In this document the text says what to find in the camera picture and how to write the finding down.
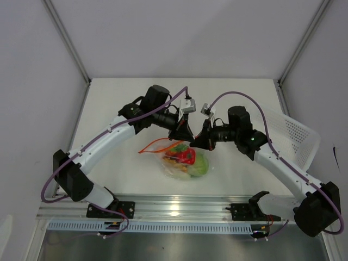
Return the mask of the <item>red bell pepper toy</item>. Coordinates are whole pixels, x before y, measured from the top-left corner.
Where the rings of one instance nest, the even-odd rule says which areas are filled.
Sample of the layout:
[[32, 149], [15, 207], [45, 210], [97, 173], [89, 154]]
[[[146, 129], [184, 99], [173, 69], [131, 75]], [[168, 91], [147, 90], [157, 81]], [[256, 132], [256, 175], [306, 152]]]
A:
[[178, 162], [186, 165], [193, 165], [196, 160], [196, 152], [192, 148], [187, 148], [185, 151], [177, 154]]

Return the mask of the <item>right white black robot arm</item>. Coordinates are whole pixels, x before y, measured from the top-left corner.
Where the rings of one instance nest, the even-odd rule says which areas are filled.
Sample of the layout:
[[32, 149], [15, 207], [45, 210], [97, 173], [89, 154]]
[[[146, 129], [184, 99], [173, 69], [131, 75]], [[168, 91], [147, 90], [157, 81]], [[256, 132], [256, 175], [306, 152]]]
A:
[[250, 114], [243, 106], [228, 109], [228, 123], [216, 126], [203, 123], [191, 147], [212, 151], [217, 142], [233, 142], [238, 151], [271, 172], [295, 197], [295, 202], [262, 191], [250, 201], [248, 213], [254, 219], [273, 214], [294, 221], [310, 237], [321, 232], [338, 235], [344, 231], [339, 188], [323, 183], [284, 159], [272, 144], [268, 132], [253, 128]]

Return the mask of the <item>green cabbage toy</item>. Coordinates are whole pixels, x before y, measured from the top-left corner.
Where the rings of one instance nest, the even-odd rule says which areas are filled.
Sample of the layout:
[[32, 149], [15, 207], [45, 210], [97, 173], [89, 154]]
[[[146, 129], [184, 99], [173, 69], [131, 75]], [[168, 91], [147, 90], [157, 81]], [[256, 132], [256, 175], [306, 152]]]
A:
[[188, 174], [193, 177], [204, 176], [209, 170], [209, 161], [203, 153], [196, 153], [195, 162], [188, 167]]

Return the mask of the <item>orange carrot toy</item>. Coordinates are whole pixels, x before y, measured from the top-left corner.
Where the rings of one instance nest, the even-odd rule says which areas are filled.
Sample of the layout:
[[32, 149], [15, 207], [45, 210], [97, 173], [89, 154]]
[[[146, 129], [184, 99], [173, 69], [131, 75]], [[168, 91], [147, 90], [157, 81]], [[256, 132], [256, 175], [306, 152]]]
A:
[[177, 159], [177, 154], [180, 153], [180, 152], [185, 151], [187, 148], [189, 148], [188, 145], [186, 145], [186, 144], [179, 144], [179, 145], [174, 146], [174, 147], [170, 148], [169, 150], [167, 150], [164, 153], [164, 157]]

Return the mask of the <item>clear orange zip top bag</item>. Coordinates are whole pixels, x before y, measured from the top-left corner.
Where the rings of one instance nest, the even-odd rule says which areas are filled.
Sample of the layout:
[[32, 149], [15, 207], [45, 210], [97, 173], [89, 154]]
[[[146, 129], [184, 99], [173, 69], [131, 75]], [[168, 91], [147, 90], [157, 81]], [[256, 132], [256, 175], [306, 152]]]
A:
[[173, 179], [193, 181], [213, 172], [207, 152], [191, 147], [187, 141], [160, 138], [150, 142], [138, 153], [153, 155], [164, 174]]

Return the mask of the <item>yellow ginger root toy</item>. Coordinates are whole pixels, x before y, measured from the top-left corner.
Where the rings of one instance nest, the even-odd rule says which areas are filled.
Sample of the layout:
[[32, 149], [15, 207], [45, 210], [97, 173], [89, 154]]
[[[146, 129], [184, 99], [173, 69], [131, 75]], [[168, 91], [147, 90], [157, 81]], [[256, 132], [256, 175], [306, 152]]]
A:
[[187, 166], [185, 164], [179, 163], [176, 160], [165, 158], [166, 163], [169, 165], [169, 167], [173, 167], [175, 169], [178, 169], [182, 172], [187, 172]]

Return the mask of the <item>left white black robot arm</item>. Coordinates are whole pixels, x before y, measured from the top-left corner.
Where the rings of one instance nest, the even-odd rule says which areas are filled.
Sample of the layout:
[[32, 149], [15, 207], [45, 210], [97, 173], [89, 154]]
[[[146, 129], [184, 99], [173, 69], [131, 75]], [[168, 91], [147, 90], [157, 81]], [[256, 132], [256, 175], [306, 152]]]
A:
[[169, 111], [174, 96], [165, 87], [150, 86], [145, 95], [124, 105], [108, 126], [95, 138], [79, 148], [53, 155], [53, 178], [72, 201], [86, 201], [99, 207], [105, 217], [113, 217], [118, 211], [116, 196], [88, 178], [94, 166], [113, 148], [136, 136], [142, 130], [156, 125], [168, 130], [169, 139], [192, 142], [194, 135], [188, 124], [188, 115], [195, 112], [194, 99], [183, 88], [185, 97], [175, 112]]

